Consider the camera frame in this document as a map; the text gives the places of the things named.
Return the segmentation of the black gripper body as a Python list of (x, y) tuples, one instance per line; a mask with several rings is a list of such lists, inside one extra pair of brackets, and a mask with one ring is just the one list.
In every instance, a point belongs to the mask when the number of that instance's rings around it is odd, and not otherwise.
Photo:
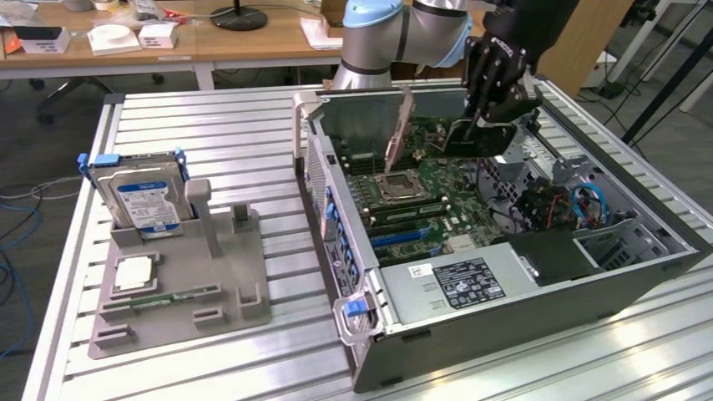
[(554, 47), (579, 0), (502, 1), (486, 13), (484, 28), (516, 52), (527, 51), (526, 60), (536, 73), (543, 54)]

